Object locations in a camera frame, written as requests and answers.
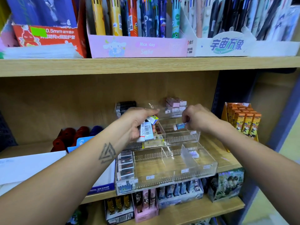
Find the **tattoo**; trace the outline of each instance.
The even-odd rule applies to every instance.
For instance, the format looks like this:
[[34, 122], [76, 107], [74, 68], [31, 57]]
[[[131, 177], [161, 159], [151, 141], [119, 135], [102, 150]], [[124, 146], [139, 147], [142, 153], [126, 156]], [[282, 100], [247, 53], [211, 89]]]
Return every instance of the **tattoo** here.
[[114, 157], [115, 157], [115, 149], [113, 148], [111, 143], [109, 143], [108, 146], [107, 144], [104, 144], [103, 150], [99, 157], [99, 160], [102, 160], [101, 163], [111, 162]]

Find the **forearm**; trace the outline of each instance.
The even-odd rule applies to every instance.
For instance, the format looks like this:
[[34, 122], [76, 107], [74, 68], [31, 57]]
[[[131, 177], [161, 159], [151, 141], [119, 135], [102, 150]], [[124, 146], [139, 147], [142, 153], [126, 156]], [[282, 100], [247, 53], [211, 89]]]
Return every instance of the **forearm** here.
[[128, 120], [100, 134], [0, 197], [4, 224], [64, 224], [130, 138]]
[[300, 166], [221, 121], [211, 133], [226, 145], [289, 224], [300, 224]]

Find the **hand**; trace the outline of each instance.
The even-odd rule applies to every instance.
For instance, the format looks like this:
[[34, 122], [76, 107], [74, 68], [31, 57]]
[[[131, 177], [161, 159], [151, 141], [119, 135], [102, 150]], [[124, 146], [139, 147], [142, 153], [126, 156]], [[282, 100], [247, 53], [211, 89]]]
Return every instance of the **hand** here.
[[[130, 140], [137, 139], [140, 136], [138, 126], [142, 124], [147, 117], [155, 115], [159, 112], [158, 109], [146, 109], [141, 107], [131, 107], [129, 108], [120, 118], [130, 121], [131, 133]], [[155, 132], [155, 126], [152, 125], [152, 131]]]
[[201, 104], [188, 106], [182, 113], [182, 121], [186, 123], [186, 128], [211, 133], [212, 127], [220, 122], [213, 113]]

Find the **green price sticker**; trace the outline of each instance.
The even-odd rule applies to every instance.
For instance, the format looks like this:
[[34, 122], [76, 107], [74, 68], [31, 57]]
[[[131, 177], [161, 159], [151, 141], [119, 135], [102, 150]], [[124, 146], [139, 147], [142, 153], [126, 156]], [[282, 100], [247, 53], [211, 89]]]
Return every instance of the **green price sticker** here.
[[46, 29], [44, 28], [38, 28], [38, 27], [30, 27], [31, 34], [33, 36], [41, 36], [44, 38], [47, 38]]

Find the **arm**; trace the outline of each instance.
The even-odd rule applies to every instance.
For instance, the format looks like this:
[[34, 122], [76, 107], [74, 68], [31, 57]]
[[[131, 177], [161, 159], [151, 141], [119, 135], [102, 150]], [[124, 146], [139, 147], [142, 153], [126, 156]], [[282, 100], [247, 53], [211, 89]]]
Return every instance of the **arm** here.
[[65, 224], [139, 126], [157, 110], [129, 109], [97, 136], [0, 197], [3, 224]]
[[300, 165], [238, 132], [202, 105], [189, 106], [183, 122], [226, 145], [289, 224], [300, 224]]

